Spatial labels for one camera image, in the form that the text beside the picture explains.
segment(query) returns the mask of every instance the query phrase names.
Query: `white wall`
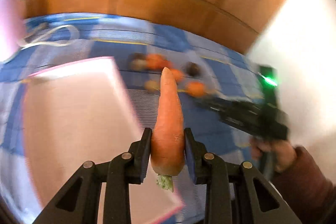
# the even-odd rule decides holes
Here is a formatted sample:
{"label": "white wall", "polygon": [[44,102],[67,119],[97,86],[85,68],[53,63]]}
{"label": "white wall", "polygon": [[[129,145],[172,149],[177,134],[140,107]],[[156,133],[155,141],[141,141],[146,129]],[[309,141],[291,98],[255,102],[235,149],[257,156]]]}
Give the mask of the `white wall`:
{"label": "white wall", "polygon": [[290,140],[323,165],[336,148],[336,0],[286,0],[247,56],[277,69]]}

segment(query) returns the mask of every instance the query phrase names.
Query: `small orange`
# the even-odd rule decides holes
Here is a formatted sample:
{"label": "small orange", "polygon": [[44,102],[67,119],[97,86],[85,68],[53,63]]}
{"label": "small orange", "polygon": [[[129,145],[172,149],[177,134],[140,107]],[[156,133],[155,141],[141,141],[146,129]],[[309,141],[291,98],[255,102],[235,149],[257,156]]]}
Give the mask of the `small orange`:
{"label": "small orange", "polygon": [[163,70],[165,67],[167,67],[168,69],[172,69],[173,68],[173,63],[172,62],[170,62],[169,60],[167,60],[167,59],[164,59],[164,60],[162,60],[162,62],[161,62],[161,70]]}
{"label": "small orange", "polygon": [[205,95],[205,85],[201,82],[191,81],[186,85],[187,93],[192,97],[202,97]]}
{"label": "small orange", "polygon": [[149,70],[162,70],[162,61],[164,60],[161,54],[148,54],[146,56],[147,69]]}
{"label": "small orange", "polygon": [[175,78],[176,83],[179,83],[183,80],[184,74],[182,71],[178,69],[170,69],[170,71],[173,74],[173,77]]}

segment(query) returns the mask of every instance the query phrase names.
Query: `dark fruit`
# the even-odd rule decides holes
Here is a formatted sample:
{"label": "dark fruit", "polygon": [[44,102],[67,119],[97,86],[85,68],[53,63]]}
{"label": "dark fruit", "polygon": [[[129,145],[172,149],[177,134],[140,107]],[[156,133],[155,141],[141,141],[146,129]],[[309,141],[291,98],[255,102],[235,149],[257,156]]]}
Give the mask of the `dark fruit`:
{"label": "dark fruit", "polygon": [[200,76],[201,74],[201,68],[196,63],[188,62],[185,67],[185,70],[187,74],[190,75],[191,77],[197,77]]}
{"label": "dark fruit", "polygon": [[135,52],[133,54],[129,55],[129,60],[134,60],[134,59],[141,59],[141,60],[146,60],[146,55],[140,53],[140,52]]}

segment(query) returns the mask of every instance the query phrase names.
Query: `yellow stripe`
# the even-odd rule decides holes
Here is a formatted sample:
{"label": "yellow stripe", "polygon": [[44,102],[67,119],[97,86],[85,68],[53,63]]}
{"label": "yellow stripe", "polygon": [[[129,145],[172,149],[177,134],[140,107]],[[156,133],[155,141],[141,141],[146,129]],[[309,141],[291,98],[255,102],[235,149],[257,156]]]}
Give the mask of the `yellow stripe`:
{"label": "yellow stripe", "polygon": [[251,146],[249,143],[243,143],[243,144],[237,145],[237,147],[239,148],[247,148],[249,146]]}
{"label": "yellow stripe", "polygon": [[82,19],[98,19],[102,17],[81,17],[81,18],[70,18],[70,19],[65,19],[63,21],[70,21],[70,20],[82,20]]}
{"label": "yellow stripe", "polygon": [[126,41],[115,41],[115,40],[105,40],[105,39],[96,39],[96,38],[91,38],[92,40],[95,41],[101,41],[101,42],[110,42],[110,43],[120,43],[120,44],[133,44],[133,45],[145,45],[147,46],[148,44],[142,43],[142,42],[126,42]]}
{"label": "yellow stripe", "polygon": [[214,59],[214,58],[211,58],[211,57],[207,57],[207,56],[201,56],[202,58],[205,58],[205,59],[210,59],[210,60],[213,60],[213,61],[217,61],[217,62],[220,62],[220,63],[223,63],[223,64],[228,64],[227,62],[224,62],[224,61],[221,61],[221,60],[218,60],[218,59]]}

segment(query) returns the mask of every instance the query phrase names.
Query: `metal screw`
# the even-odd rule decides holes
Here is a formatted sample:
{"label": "metal screw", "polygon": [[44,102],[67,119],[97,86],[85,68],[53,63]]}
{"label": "metal screw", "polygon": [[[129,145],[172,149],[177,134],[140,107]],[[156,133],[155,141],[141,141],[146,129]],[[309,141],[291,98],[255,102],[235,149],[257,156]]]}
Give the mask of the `metal screw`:
{"label": "metal screw", "polygon": [[128,160],[128,159],[130,159],[130,158],[132,157],[132,154],[126,152],[126,153],[123,153],[123,154],[121,155],[121,157],[122,157],[124,160]]}
{"label": "metal screw", "polygon": [[83,163],[84,168],[91,168],[93,166],[93,162],[88,160],[85,163]]}
{"label": "metal screw", "polygon": [[213,153],[206,153],[206,154],[204,154],[204,158],[206,160],[213,160],[215,158],[215,156],[213,155]]}
{"label": "metal screw", "polygon": [[251,169],[252,168],[252,163],[250,163],[249,161],[245,161],[244,163],[243,163],[243,166],[244,166],[244,168],[246,168],[246,169]]}

